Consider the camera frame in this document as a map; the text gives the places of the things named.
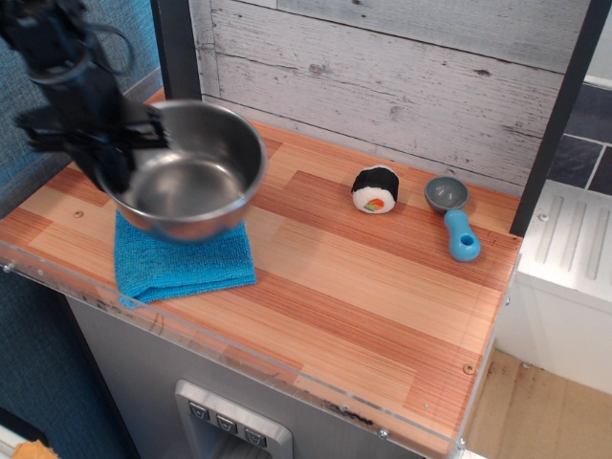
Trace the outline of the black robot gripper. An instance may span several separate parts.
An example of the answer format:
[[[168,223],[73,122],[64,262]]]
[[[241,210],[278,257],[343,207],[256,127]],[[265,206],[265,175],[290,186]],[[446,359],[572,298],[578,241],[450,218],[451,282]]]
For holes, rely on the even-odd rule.
[[[47,100],[45,106],[18,116],[33,148],[64,148],[102,191],[129,188],[129,147],[141,131],[153,132],[151,146],[162,147],[161,122],[152,106],[124,96],[117,79],[131,71],[136,51],[126,42],[126,64],[111,65],[98,37],[126,40],[120,30],[85,18],[81,1],[4,1],[1,36],[22,57],[30,81]]]

